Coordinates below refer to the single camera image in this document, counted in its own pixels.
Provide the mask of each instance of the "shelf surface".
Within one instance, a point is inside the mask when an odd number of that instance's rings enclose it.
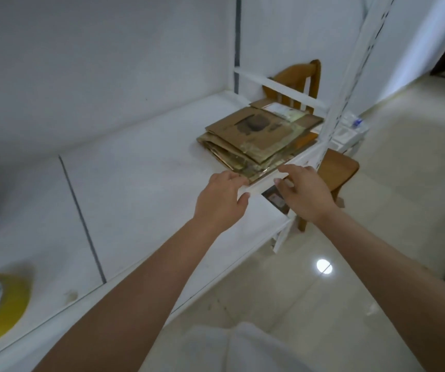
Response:
[[[225,169],[196,137],[241,107],[219,93],[62,155],[107,280],[146,259],[193,216],[209,177]],[[245,216],[216,240],[174,309],[287,221],[252,195]]]
[[[0,172],[0,273],[33,283],[0,350],[102,284],[58,158]]]

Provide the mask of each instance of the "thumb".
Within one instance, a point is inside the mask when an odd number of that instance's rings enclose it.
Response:
[[[289,205],[289,201],[292,200],[294,195],[293,190],[282,179],[274,179],[274,184],[276,184],[276,188],[283,196],[284,201]]]
[[[248,199],[250,198],[250,193],[245,192],[240,196],[238,200],[238,207],[242,209],[243,213],[247,210]]]

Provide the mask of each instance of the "white wall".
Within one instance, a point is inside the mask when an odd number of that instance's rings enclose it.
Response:
[[[348,108],[362,113],[430,71],[445,51],[445,0],[395,0]]]
[[[228,1],[0,0],[0,163],[224,89]]]
[[[265,76],[318,58],[318,97],[332,102],[372,0],[243,0],[241,67]],[[251,100],[261,87],[240,78]]]

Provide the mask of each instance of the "wooden chair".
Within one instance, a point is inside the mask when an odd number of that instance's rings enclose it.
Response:
[[[317,98],[318,86],[321,80],[321,62],[312,60],[308,64],[292,65],[280,73],[271,77],[272,80],[285,86],[291,87],[297,91],[304,92],[307,78],[310,78],[309,96]],[[300,109],[301,104],[296,100],[291,100],[287,96],[278,93],[268,87],[263,86],[263,91],[270,99],[295,109]],[[313,114],[314,109],[306,106],[306,111]],[[331,191],[332,198],[338,204],[338,194],[341,187],[356,174],[360,165],[357,161],[340,154],[334,150],[328,149],[321,166],[318,169],[319,176],[325,181]],[[306,220],[299,218],[298,229],[303,232],[307,225]]]
[[[287,87],[291,87],[300,93],[305,91],[307,78],[310,78],[309,96],[317,99],[318,85],[321,81],[321,62],[319,60],[312,60],[308,64],[292,65],[279,72],[274,77],[270,77],[271,80],[279,82]],[[262,88],[268,98],[275,99],[277,102],[297,110],[300,109],[300,102],[292,100],[285,95],[281,95],[269,87],[262,86]],[[305,109],[312,114],[314,113],[314,109],[310,106],[307,106]]]

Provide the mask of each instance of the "white fabric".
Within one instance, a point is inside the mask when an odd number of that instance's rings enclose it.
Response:
[[[196,326],[186,334],[179,354],[171,370],[311,372],[284,343],[247,322],[231,330]]]

